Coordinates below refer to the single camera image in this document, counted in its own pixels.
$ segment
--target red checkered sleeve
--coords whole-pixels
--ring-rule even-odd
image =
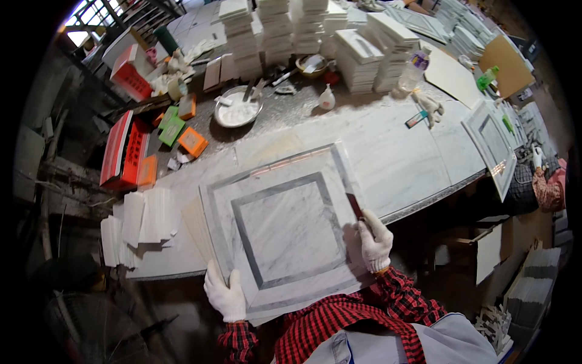
[[[218,345],[229,353],[224,362],[250,363],[254,360],[253,347],[258,344],[257,336],[249,330],[248,322],[226,324],[226,332],[218,336]]]
[[[433,299],[425,299],[413,287],[414,281],[390,266],[377,274],[379,293],[388,314],[408,323],[430,326],[446,315],[445,308]]]

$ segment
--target glove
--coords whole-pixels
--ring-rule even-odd
[[[531,146],[531,151],[533,152],[533,163],[534,167],[537,169],[538,167],[542,167],[542,148]]]
[[[390,250],[394,235],[370,210],[362,210],[365,223],[358,221],[362,240],[362,258],[370,273],[380,272],[390,265]]]
[[[234,269],[230,273],[230,288],[224,280],[214,260],[208,262],[204,277],[204,292],[214,309],[220,312],[224,322],[242,321],[247,315],[246,300],[243,288],[240,286],[240,273]]]
[[[412,93],[412,98],[422,106],[428,113],[428,128],[432,129],[435,122],[441,122],[441,117],[436,113],[443,115],[445,108],[441,103],[436,102],[432,97],[423,95],[420,91]]]
[[[396,9],[404,9],[404,7],[406,6],[406,4],[404,4],[404,1],[402,0],[392,0],[390,1],[390,3],[388,3],[388,5]]]

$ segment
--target orange box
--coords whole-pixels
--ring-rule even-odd
[[[140,164],[140,172],[137,178],[138,186],[155,185],[155,177],[158,173],[158,157],[155,155],[144,158]]]
[[[154,119],[154,121],[151,122],[151,124],[157,128],[159,123],[162,122],[162,119],[164,118],[164,113],[160,112],[159,115]]]
[[[184,121],[196,116],[196,94],[182,96],[178,104],[178,117]]]
[[[188,153],[192,154],[196,158],[202,154],[202,151],[208,145],[208,141],[198,134],[194,129],[188,127],[184,134],[178,139],[178,143],[182,145]]]

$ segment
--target gloved hand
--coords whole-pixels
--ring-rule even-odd
[[[393,8],[396,8],[396,9],[404,9],[404,7],[406,6],[406,4],[404,4],[404,1],[402,1],[402,0],[390,1],[388,3],[388,5],[390,5]]]
[[[204,292],[214,309],[220,312],[224,322],[242,321],[247,316],[243,288],[240,286],[240,273],[234,269],[230,273],[230,288],[224,284],[217,263],[208,262],[204,277]]]
[[[534,167],[537,169],[538,167],[542,167],[542,148],[531,146],[531,151],[533,152],[533,163]]]
[[[380,272],[390,265],[390,250],[394,235],[370,210],[362,210],[365,223],[358,221],[362,240],[362,258],[370,273]]]

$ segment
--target red cardboard box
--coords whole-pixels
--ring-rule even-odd
[[[139,102],[151,96],[153,90],[145,77],[154,69],[146,52],[133,44],[117,58],[109,79]]]
[[[123,114],[109,131],[100,186],[114,191],[136,188],[138,170],[149,141],[147,125],[134,118],[131,110]]]

